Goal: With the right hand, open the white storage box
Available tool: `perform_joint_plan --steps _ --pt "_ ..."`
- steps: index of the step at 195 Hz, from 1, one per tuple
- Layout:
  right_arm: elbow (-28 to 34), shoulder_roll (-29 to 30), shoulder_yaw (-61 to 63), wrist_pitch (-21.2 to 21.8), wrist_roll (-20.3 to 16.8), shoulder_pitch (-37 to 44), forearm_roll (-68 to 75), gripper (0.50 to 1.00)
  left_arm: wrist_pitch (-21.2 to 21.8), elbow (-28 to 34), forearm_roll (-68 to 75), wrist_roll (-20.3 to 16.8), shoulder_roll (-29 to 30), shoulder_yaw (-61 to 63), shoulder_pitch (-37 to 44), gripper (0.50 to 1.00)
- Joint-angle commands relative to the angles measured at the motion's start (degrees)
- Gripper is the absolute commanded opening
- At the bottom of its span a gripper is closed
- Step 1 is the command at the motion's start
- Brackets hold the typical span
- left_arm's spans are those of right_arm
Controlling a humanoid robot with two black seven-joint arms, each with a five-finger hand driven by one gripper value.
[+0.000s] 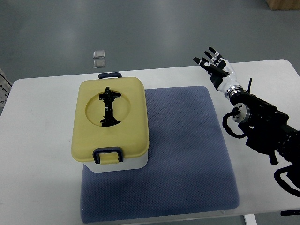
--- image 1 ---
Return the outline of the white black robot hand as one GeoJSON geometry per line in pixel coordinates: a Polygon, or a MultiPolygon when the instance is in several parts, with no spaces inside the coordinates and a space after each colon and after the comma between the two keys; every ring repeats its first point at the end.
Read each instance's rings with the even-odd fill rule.
{"type": "Polygon", "coordinates": [[[242,92],[243,87],[238,83],[237,74],[230,62],[212,47],[209,47],[209,51],[204,52],[209,60],[198,57],[193,60],[208,73],[214,88],[229,100],[234,94],[242,92]]]}

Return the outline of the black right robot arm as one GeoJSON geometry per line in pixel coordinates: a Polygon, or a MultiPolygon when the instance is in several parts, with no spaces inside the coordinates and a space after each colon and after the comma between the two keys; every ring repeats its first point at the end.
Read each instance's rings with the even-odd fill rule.
{"type": "Polygon", "coordinates": [[[277,169],[274,178],[288,193],[300,195],[300,132],[287,124],[289,116],[274,105],[233,86],[226,92],[233,110],[223,116],[222,126],[232,137],[247,138],[246,145],[269,156],[277,165],[279,153],[291,165],[277,169]]]}

